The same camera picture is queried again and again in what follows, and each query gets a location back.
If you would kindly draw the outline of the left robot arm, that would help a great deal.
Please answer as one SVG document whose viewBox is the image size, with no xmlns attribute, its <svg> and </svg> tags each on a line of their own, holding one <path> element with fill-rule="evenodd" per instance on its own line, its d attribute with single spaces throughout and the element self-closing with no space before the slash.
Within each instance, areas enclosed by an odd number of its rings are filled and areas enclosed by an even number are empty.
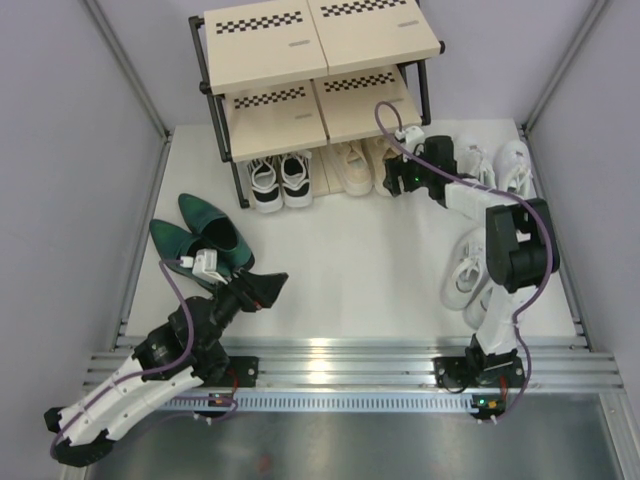
<svg viewBox="0 0 640 480">
<path fill-rule="evenodd" d="M 180 297 L 167 321 L 98 387 L 70 406 L 45 412 L 55 435 L 51 457 L 62 465 L 91 465 L 160 406 L 193 388 L 220 384 L 231 364 L 221 344 L 224 331 L 239 313 L 271 308 L 288 278 L 284 272 L 241 270 L 209 297 Z"/>
</svg>

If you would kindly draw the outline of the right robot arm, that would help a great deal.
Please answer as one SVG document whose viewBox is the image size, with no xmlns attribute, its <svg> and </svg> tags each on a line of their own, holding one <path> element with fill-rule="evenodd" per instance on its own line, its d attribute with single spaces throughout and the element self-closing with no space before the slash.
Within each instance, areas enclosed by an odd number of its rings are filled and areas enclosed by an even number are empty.
<svg viewBox="0 0 640 480">
<path fill-rule="evenodd" d="M 392 196 L 424 188 L 475 225 L 453 248 L 442 290 L 443 304 L 462 311 L 473 333 L 463 355 L 442 358 L 439 384 L 454 392 L 525 389 L 531 353 L 520 318 L 560 264 L 546 201 L 499 189 L 486 163 L 462 168 L 449 136 L 406 127 L 384 138 L 399 152 L 384 162 L 383 186 Z"/>
</svg>

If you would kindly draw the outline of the black white sneaker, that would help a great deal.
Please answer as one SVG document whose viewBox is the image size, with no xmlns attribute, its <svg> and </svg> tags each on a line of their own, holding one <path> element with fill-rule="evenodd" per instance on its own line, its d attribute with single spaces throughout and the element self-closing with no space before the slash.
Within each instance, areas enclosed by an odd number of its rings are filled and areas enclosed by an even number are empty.
<svg viewBox="0 0 640 480">
<path fill-rule="evenodd" d="M 283 199 L 289 208 L 305 208 L 313 202 L 311 159 L 309 150 L 295 151 L 281 158 Z"/>
<path fill-rule="evenodd" d="M 278 165 L 277 156 L 268 156 L 254 159 L 247 166 L 255 208 L 260 213 L 274 213 L 284 205 L 277 172 Z"/>
</svg>

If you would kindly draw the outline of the beige lace sneaker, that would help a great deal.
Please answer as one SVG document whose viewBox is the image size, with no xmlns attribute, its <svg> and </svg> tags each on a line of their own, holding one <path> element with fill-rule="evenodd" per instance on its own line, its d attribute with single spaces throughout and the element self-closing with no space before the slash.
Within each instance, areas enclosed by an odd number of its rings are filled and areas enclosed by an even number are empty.
<svg viewBox="0 0 640 480">
<path fill-rule="evenodd" d="M 370 193 L 373 177 L 360 140 L 331 144 L 329 158 L 347 194 L 360 197 Z"/>
<path fill-rule="evenodd" d="M 395 159 L 400 152 L 384 136 L 370 137 L 363 141 L 363 151 L 371 170 L 372 183 L 376 192 L 384 197 L 391 193 L 384 186 L 386 178 L 386 160 Z"/>
</svg>

